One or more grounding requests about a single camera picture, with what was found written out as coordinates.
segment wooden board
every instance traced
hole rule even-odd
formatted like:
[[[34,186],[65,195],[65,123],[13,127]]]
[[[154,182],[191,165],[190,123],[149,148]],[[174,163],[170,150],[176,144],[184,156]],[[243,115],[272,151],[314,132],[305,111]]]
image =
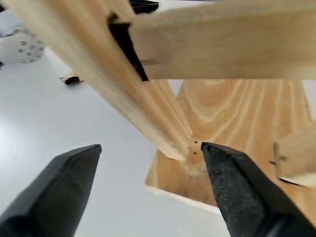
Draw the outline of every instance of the wooden board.
[[[315,79],[316,1],[237,0],[135,17],[150,79]]]
[[[193,130],[187,161],[157,153],[146,186],[203,209],[216,205],[200,142],[247,153],[316,226],[316,190],[277,178],[274,141],[311,123],[300,80],[185,80],[178,100]]]
[[[316,187],[316,122],[276,142],[278,176]]]

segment light wood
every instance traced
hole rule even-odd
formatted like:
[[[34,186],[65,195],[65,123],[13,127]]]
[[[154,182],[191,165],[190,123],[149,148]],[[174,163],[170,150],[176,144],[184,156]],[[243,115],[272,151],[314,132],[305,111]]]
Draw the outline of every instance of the light wood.
[[[168,82],[142,82],[107,27],[135,17],[127,0],[4,2],[159,150],[186,158],[191,129]]]
[[[276,142],[276,161],[283,180],[316,187],[316,123]]]
[[[224,1],[142,15],[130,28],[150,79],[316,79],[316,1]]]
[[[158,152],[146,180],[150,191],[205,210],[216,205],[200,151],[202,141],[213,142],[247,153],[316,226],[316,190],[280,181],[273,165],[274,142],[312,123],[300,80],[184,80],[178,100],[193,130],[188,160]]]

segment pine wood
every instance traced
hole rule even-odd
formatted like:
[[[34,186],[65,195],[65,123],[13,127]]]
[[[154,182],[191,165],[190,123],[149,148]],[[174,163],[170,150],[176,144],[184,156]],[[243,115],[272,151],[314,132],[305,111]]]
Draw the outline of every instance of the pine wood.
[[[300,80],[184,80],[178,100],[193,130],[188,160],[158,152],[146,180],[150,191],[203,209],[216,205],[200,151],[201,141],[213,142],[247,153],[316,226],[316,190],[280,181],[271,164],[274,142],[312,122]]]
[[[150,79],[316,79],[316,2],[238,0],[136,17]]]
[[[279,177],[316,187],[316,123],[276,142]]]
[[[186,159],[190,125],[165,81],[142,82],[108,27],[127,0],[4,0],[72,69],[166,156]]]

